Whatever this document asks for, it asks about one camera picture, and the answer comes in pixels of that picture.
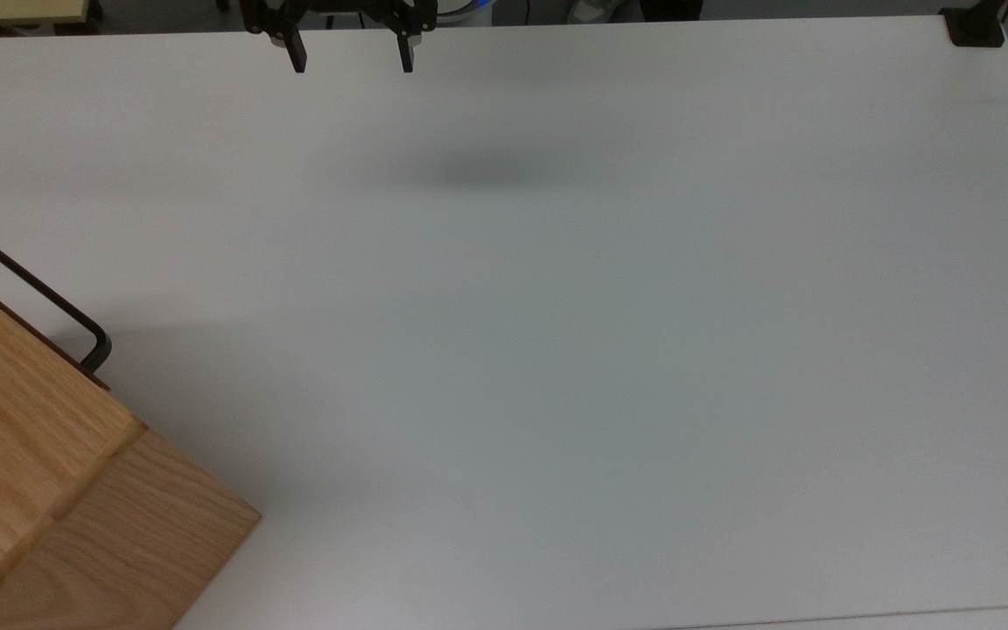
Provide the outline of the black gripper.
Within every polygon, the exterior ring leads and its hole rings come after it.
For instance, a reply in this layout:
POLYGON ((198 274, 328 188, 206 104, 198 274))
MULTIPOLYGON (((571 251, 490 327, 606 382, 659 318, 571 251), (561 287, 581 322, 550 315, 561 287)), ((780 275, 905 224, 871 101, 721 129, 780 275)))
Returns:
POLYGON ((299 74, 305 71, 307 52, 298 25, 307 12, 379 16, 380 23, 395 33, 402 69, 408 74, 415 69, 415 47, 424 33, 437 27, 436 1, 281 1, 277 8, 268 1, 241 1, 240 11, 245 31, 265 33, 273 45, 288 53, 293 71, 299 74))

